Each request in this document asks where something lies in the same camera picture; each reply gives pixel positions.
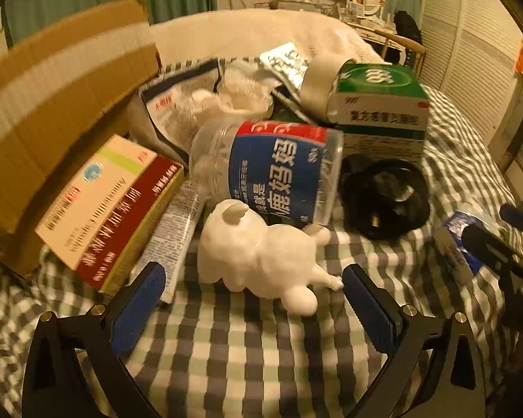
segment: blue round logo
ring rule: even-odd
[[[93,163],[89,165],[84,171],[84,180],[91,182],[95,179],[99,179],[103,172],[103,166],[101,163]]]

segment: metal screw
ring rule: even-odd
[[[104,305],[93,305],[91,308],[91,314],[93,316],[100,316],[105,312],[105,306]]]
[[[43,314],[40,315],[40,320],[42,322],[48,322],[52,319],[52,313],[50,311],[45,311]]]
[[[404,314],[411,317],[416,316],[418,313],[417,309],[413,305],[405,305],[401,308],[401,310]]]
[[[456,312],[455,320],[464,324],[465,322],[467,322],[467,316],[464,315],[462,312]]]

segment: gingham fabric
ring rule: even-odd
[[[513,198],[477,131],[444,94],[425,90],[431,98],[423,158],[430,220],[394,245],[372,243],[344,231],[338,202],[329,226],[331,240],[318,261],[335,275],[358,262],[398,304],[412,304],[426,315],[465,312],[491,394],[516,343],[516,334],[499,325],[503,297],[497,278],[482,268],[469,286],[458,286],[442,267],[431,231],[466,198],[478,199],[493,216]],[[159,305],[124,359],[160,415],[304,418],[351,411],[385,358],[370,344],[343,293],[316,288],[317,314],[299,318],[288,315],[279,300],[260,300],[248,290],[229,293],[222,284],[199,284],[199,230],[174,303]],[[522,234],[509,229],[508,238],[523,249]],[[45,310],[61,317],[82,314],[101,300],[45,252],[34,281],[15,279],[0,267],[0,400],[13,416],[21,414],[23,370],[39,315]],[[81,359],[98,404],[109,412],[85,354]],[[413,377],[397,412],[416,391],[419,369]]]

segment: wooden chair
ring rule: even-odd
[[[424,57],[426,56],[426,47],[419,44],[418,42],[404,38],[403,36],[398,36],[397,34],[392,34],[387,31],[380,30],[379,28],[372,30],[378,36],[385,38],[384,48],[381,51],[381,57],[385,58],[385,54],[388,51],[389,41],[396,42],[400,46],[405,47],[406,50],[411,50],[416,54],[416,60],[413,65],[413,72],[417,77],[420,77],[422,71],[422,65],[424,64]]]

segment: white figurine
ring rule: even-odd
[[[267,226],[247,204],[220,202],[209,215],[199,239],[199,280],[221,278],[232,292],[245,287],[264,299],[280,298],[286,310],[302,316],[316,312],[318,302],[308,284],[337,291],[340,277],[316,264],[316,246],[327,242],[329,230],[310,224],[299,230],[288,224]]]

